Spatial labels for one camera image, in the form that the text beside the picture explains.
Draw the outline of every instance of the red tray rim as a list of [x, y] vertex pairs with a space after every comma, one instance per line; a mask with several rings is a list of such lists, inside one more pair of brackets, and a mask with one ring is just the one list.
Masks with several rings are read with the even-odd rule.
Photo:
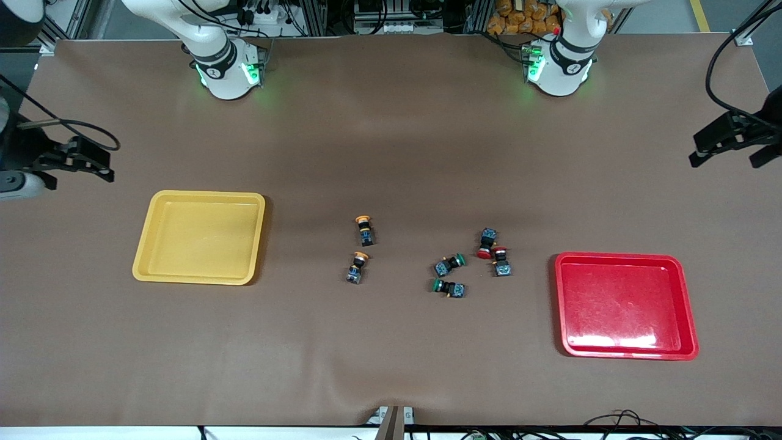
[[[655, 259], [655, 260], [664, 260], [664, 261], [672, 262], [676, 267], [676, 271], [678, 272], [679, 275], [679, 281], [681, 283], [682, 297], [684, 298], [684, 315], [687, 318], [687, 329], [689, 330], [688, 335], [692, 340], [693, 349], [690, 352], [684, 352], [684, 353], [665, 353], [665, 354], [655, 355], [651, 353], [636, 353], [632, 351], [613, 352], [613, 353], [588, 352], [588, 351], [577, 350], [574, 347], [572, 347], [568, 343], [567, 330], [565, 329], [565, 299], [564, 299], [564, 292], [563, 292], [564, 286], [562, 282], [562, 271], [561, 271], [562, 260], [569, 257], [635, 258], [635, 259], [640, 258], [640, 259], [650, 259], [650, 260]], [[698, 343], [698, 334], [695, 332], [695, 321], [692, 316], [692, 307], [690, 304], [689, 291], [687, 290], [687, 282], [684, 279], [684, 267], [681, 265], [681, 263], [679, 263], [679, 260], [675, 259], [671, 255], [617, 254], [617, 253], [610, 253], [610, 252], [567, 251], [557, 255], [557, 258], [554, 261], [554, 272], [557, 277], [557, 300], [559, 303], [558, 308], [559, 308], [560, 337], [561, 337], [562, 345], [565, 347], [565, 350], [569, 354], [574, 356], [589, 357], [589, 358], [691, 361], [695, 359], [698, 356], [698, 353], [701, 351], [701, 346]]]

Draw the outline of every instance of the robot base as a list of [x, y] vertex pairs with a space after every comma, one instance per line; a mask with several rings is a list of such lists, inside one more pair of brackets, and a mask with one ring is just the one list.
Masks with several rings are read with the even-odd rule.
[[251, 88], [264, 86], [269, 51], [241, 38], [232, 38], [231, 42], [236, 46], [236, 61], [222, 78], [212, 78], [208, 68], [206, 72], [198, 69], [201, 83], [220, 99], [241, 98]]
[[540, 55], [537, 60], [527, 67], [527, 80], [540, 88], [543, 92], [552, 96], [567, 96], [574, 93], [582, 82], [587, 80], [587, 74], [592, 61], [584, 68], [578, 64], [577, 74], [566, 74], [562, 68], [551, 58], [551, 44], [545, 40], [535, 40], [530, 43], [532, 47], [540, 47]]

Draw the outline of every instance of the tabletop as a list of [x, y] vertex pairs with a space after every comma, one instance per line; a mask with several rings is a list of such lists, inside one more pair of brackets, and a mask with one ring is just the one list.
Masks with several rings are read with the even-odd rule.
[[[30, 94], [123, 148], [115, 183], [61, 172], [55, 192], [0, 207], [0, 424], [359, 424], [393, 404], [422, 424], [580, 424], [622, 408], [782, 424], [782, 160], [687, 160], [723, 112], [703, 78], [724, 37], [607, 36], [565, 98], [479, 36], [281, 40], [265, 87], [231, 102], [201, 87], [179, 42], [61, 41]], [[748, 48], [726, 49], [714, 82], [750, 111], [767, 93]], [[263, 194], [256, 279], [135, 280], [162, 189]], [[354, 286], [364, 214], [377, 244]], [[470, 258], [487, 226], [513, 276]], [[562, 251], [678, 258], [700, 355], [567, 355]], [[461, 300], [429, 291], [456, 252]]]

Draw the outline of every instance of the red tray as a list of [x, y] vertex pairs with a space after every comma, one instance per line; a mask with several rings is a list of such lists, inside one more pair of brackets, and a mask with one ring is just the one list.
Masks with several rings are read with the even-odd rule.
[[557, 256], [562, 344], [574, 356], [689, 361], [698, 337], [682, 265], [666, 255]]

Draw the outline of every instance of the yellow tray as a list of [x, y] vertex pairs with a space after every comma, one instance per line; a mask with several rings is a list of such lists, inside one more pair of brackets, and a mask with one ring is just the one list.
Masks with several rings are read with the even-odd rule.
[[264, 222], [256, 193], [160, 191], [149, 202], [133, 276], [162, 283], [247, 284]]

